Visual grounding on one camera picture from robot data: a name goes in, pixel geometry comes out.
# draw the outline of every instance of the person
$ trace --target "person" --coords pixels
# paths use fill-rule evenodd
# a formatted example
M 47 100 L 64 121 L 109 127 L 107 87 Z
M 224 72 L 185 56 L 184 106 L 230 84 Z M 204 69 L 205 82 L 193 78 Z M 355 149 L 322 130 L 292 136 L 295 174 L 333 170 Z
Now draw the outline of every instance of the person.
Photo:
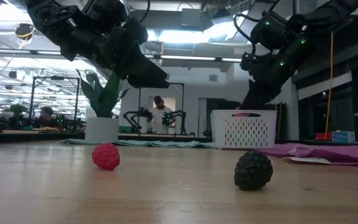
M 164 100 L 161 98 L 161 96 L 155 96 L 154 97 L 154 103 L 155 108 L 153 108 L 150 112 L 153 115 L 153 118 L 147 118 L 147 122 L 152 123 L 153 132 L 162 133 L 162 134 L 168 134 L 168 126 L 166 124 L 162 123 L 162 120 L 164 118 L 164 113 L 171 113 L 173 112 L 169 107 L 164 105 Z M 170 120 L 170 124 L 173 124 L 176 121 L 175 118 L 172 118 Z
M 53 109 L 50 108 L 49 106 L 44 106 L 43 108 L 41 108 L 40 119 L 37 126 L 39 126 L 39 128 L 48 127 L 48 128 L 60 129 L 57 120 L 53 119 L 52 115 L 53 115 Z

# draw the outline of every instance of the plastic basket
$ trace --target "plastic basket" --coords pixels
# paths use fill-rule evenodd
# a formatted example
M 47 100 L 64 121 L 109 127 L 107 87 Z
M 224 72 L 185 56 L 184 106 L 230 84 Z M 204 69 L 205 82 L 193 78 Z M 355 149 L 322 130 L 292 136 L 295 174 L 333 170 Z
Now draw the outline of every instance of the plastic basket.
M 276 118 L 277 111 L 212 111 L 213 141 L 220 149 L 273 148 Z

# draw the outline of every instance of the black ball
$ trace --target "black ball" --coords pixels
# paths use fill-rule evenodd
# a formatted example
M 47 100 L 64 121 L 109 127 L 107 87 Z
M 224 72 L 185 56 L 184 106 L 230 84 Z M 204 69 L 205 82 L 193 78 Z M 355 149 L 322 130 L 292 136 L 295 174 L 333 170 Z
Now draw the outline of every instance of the black ball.
M 270 182 L 273 167 L 259 151 L 248 151 L 240 157 L 234 170 L 234 183 L 241 190 L 258 190 Z

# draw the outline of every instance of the red ball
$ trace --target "red ball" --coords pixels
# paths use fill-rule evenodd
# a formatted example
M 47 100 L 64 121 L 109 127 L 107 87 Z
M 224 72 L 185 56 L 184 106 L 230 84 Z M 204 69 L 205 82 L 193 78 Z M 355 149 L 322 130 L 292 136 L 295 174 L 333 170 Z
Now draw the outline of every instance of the red ball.
M 102 169 L 113 170 L 120 162 L 118 149 L 111 143 L 100 144 L 92 152 L 92 160 Z

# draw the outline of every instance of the wooden table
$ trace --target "wooden table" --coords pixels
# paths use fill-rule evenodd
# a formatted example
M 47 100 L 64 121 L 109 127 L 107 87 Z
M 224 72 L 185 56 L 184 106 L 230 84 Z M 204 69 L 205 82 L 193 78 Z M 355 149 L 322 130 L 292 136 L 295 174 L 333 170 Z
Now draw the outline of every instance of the wooden table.
M 242 192 L 244 151 L 119 149 L 110 172 L 93 146 L 0 144 L 0 223 L 358 223 L 358 167 L 272 158 L 271 183 Z

